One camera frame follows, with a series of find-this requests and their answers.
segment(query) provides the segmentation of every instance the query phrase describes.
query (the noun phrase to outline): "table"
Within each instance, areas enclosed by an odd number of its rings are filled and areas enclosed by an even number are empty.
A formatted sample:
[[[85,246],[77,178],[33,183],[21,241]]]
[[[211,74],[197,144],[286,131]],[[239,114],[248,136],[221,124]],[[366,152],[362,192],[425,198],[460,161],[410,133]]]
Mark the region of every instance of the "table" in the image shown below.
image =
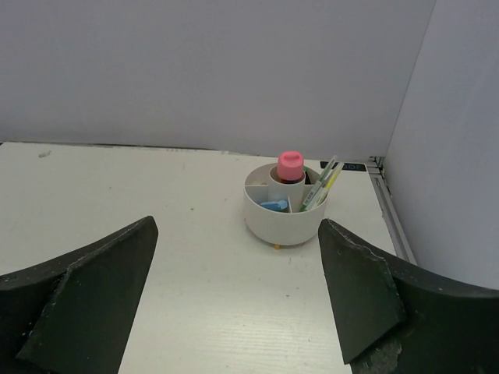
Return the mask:
[[[204,150],[4,143],[0,273],[152,215],[159,239],[120,374],[350,373],[318,239],[276,251],[243,222],[245,177],[270,162]],[[307,166],[320,170],[317,161]],[[326,216],[395,254],[366,172],[340,174]]]

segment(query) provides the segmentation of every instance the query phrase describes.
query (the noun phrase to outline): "gray wall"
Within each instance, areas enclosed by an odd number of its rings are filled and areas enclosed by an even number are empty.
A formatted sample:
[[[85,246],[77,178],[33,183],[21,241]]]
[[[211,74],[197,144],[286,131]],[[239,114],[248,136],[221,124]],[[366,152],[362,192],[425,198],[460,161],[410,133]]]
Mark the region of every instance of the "gray wall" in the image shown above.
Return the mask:
[[[434,0],[3,0],[0,141],[383,155]]]
[[[499,2],[437,0],[387,156],[419,264],[499,288]]]

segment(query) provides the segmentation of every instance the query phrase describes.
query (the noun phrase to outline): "red object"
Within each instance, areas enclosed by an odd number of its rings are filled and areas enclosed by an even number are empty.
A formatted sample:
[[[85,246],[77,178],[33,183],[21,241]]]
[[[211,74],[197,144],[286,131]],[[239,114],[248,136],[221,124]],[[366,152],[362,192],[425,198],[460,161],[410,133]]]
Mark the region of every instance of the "red object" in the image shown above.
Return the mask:
[[[296,150],[281,153],[278,159],[278,177],[286,182],[299,182],[303,177],[303,156]]]

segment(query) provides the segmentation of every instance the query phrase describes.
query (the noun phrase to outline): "white table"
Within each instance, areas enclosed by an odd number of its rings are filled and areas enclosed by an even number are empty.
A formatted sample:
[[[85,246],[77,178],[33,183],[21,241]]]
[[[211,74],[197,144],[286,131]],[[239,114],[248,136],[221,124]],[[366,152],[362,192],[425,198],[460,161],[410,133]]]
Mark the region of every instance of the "white table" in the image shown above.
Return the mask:
[[[317,238],[276,251],[242,218],[266,157],[132,147],[0,146],[0,273],[152,215],[159,239],[120,374],[348,373]],[[319,169],[318,162],[308,166]],[[327,217],[394,253],[369,175],[344,171]]]

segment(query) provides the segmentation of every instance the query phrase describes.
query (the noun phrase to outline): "blue object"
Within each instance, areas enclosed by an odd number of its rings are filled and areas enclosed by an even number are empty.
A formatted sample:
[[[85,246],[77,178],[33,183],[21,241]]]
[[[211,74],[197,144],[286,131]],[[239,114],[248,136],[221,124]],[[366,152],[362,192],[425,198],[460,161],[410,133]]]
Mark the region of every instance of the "blue object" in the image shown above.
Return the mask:
[[[261,203],[260,206],[274,212],[282,212],[288,209],[288,200],[266,201],[265,203]]]

